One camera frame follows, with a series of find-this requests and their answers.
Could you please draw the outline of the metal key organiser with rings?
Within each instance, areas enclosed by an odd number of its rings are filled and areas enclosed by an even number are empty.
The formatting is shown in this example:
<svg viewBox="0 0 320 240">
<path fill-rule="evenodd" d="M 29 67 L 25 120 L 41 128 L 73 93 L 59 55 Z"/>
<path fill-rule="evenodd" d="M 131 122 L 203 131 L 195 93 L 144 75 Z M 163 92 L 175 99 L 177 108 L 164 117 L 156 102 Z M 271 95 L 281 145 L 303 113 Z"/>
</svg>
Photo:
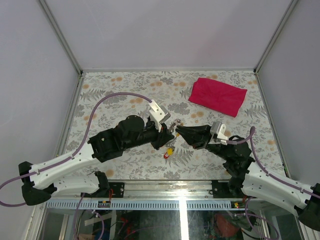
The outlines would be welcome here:
<svg viewBox="0 0 320 240">
<path fill-rule="evenodd" d="M 179 137 L 179 133 L 176 132 L 176 128 L 177 126 L 183 126 L 183 122 L 180 119 L 176 119 L 172 122 L 172 124 L 169 126 L 169 131 L 170 133 L 174 136 L 174 138 L 172 140 L 170 140 L 168 143 L 165 144 L 166 146 L 166 153 L 169 154 L 169 157 L 171 155 L 173 155 L 174 151 L 175 151 L 175 140 Z"/>
</svg>

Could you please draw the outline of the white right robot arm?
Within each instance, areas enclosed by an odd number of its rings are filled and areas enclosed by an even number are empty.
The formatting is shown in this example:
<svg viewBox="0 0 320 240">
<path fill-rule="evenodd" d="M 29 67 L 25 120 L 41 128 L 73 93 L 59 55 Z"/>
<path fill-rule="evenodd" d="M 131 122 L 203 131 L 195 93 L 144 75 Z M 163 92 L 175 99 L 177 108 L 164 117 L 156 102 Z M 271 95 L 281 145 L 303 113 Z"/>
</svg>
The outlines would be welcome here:
<svg viewBox="0 0 320 240">
<path fill-rule="evenodd" d="M 195 150 L 205 149 L 224 160 L 231 175 L 228 192 L 233 197 L 245 195 L 276 205 L 293 214 L 305 226 L 320 229 L 320 185 L 308 185 L 267 169 L 254 149 L 251 127 L 246 138 L 226 136 L 226 125 L 178 126 L 179 133 Z"/>
</svg>

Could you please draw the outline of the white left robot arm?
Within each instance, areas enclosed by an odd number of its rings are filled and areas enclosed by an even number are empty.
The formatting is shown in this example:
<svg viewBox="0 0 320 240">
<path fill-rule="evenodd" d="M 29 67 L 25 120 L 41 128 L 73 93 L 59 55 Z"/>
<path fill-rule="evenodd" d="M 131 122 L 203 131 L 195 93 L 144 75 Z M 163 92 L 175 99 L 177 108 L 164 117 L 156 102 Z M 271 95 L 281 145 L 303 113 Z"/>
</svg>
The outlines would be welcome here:
<svg viewBox="0 0 320 240">
<path fill-rule="evenodd" d="M 116 127 L 91 137 L 76 154 L 66 153 L 41 164 L 20 163 L 18 169 L 23 182 L 23 199 L 28 206 L 35 206 L 53 196 L 109 198 L 113 190 L 104 172 L 94 171 L 78 177 L 71 176 L 71 173 L 119 158 L 126 150 L 145 144 L 159 150 L 173 139 L 174 135 L 165 123 L 157 128 L 150 119 L 144 121 L 137 115 L 130 115 Z"/>
</svg>

